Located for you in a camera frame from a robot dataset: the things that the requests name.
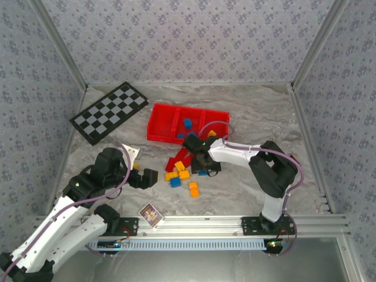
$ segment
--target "gray marble floor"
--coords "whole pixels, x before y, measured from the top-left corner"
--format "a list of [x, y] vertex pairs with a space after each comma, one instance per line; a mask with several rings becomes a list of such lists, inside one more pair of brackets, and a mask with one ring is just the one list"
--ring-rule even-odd
[[[137, 89], [149, 98], [150, 105], [97, 145], [91, 146], [78, 132], [75, 133], [59, 191], [82, 168], [93, 164], [99, 152], [105, 147], [113, 146], [112, 143], [118, 140], [142, 149], [141, 158], [137, 161], [141, 169], [150, 168], [160, 173], [159, 181], [153, 187], [142, 190], [127, 185], [120, 197], [107, 200], [121, 215], [137, 215], [148, 202], [164, 215], [259, 214], [264, 193], [251, 171], [245, 168], [223, 163], [223, 171], [216, 177], [192, 176], [191, 180], [198, 182], [200, 190], [200, 197], [195, 199], [190, 196], [189, 181], [184, 181], [182, 187], [175, 189], [164, 181], [167, 160], [177, 153], [180, 146], [150, 142], [146, 139], [147, 122], [153, 104], [158, 102], [230, 112], [230, 122], [236, 130], [231, 141], [245, 144], [275, 141], [286, 153], [292, 153], [305, 170], [304, 184], [295, 190], [289, 199], [289, 212], [313, 214], [319, 209], [319, 191], [288, 94], [264, 86], [142, 86]], [[105, 93], [89, 89], [83, 108]]]

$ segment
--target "blue block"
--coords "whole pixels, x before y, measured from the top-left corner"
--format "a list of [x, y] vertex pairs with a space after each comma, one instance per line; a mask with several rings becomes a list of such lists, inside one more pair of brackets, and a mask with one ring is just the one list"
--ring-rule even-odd
[[174, 177], [170, 179], [170, 185], [172, 188], [179, 187], [182, 185], [182, 181], [178, 177]]
[[192, 121], [190, 119], [185, 119], [184, 120], [184, 127], [189, 130], [192, 128]]

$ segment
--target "small cube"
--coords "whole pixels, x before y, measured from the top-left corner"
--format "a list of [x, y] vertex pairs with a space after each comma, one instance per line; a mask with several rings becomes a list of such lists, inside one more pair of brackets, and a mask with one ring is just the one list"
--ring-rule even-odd
[[192, 128], [192, 121], [190, 119], [185, 119], [184, 120], [184, 127], [189, 130]]
[[179, 177], [180, 177], [181, 180], [190, 179], [189, 171], [183, 170], [182, 172], [179, 172]]
[[181, 186], [182, 182], [180, 181], [180, 178], [174, 177], [170, 179], [170, 185], [172, 188], [175, 188]]
[[186, 170], [186, 168], [184, 167], [182, 161], [179, 161], [177, 163], [175, 163], [175, 167], [177, 169], [178, 172], [182, 172], [183, 170]]
[[176, 178], [176, 177], [179, 177], [179, 174], [177, 172], [167, 172], [164, 174], [164, 180], [166, 182], [170, 181], [171, 178]]
[[207, 137], [209, 136], [217, 136], [217, 133], [213, 130], [209, 131], [209, 133], [207, 134]]
[[197, 182], [189, 183], [190, 195], [192, 198], [197, 198], [200, 196], [199, 188]]

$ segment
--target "card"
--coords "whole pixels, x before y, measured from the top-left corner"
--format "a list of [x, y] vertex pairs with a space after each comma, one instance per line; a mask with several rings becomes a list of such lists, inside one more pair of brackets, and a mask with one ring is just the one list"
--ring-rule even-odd
[[164, 217], [157, 211], [157, 209], [150, 203], [141, 209], [139, 214], [150, 224], [152, 228], [156, 227]]

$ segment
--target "yellow block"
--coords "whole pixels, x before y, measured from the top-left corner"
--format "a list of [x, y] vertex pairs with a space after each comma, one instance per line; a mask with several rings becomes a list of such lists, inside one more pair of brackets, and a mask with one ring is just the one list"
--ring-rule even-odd
[[176, 167], [177, 171], [179, 171], [179, 172], [186, 170], [186, 168], [184, 167], [184, 165], [181, 161], [175, 163], [175, 167]]
[[166, 182], [170, 181], [171, 178], [179, 177], [177, 172], [167, 172], [164, 174], [164, 180]]
[[188, 170], [183, 170], [182, 172], [179, 172], [179, 177], [182, 180], [190, 179], [189, 171]]
[[199, 188], [197, 186], [197, 182], [189, 183], [190, 195], [193, 198], [197, 198], [200, 196]]
[[209, 131], [209, 133], [207, 134], [207, 137], [209, 136], [217, 136], [217, 133], [213, 130]]

